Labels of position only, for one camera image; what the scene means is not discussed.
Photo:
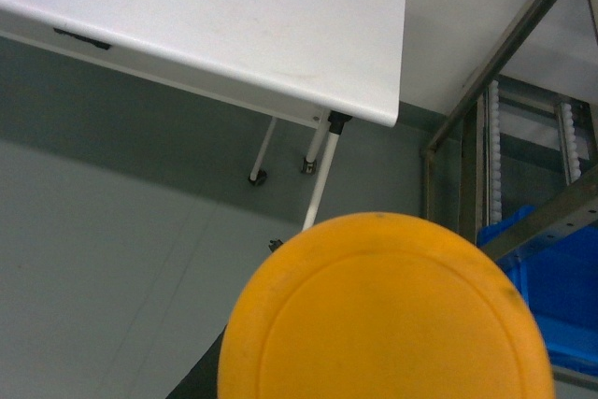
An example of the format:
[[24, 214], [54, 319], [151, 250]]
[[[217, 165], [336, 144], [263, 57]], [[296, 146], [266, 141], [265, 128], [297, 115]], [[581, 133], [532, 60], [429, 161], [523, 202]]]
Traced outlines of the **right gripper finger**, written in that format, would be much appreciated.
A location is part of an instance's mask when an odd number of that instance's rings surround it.
[[222, 340], [226, 328], [223, 328], [216, 340], [197, 361], [189, 373], [171, 391], [167, 399], [217, 399], [218, 371]]

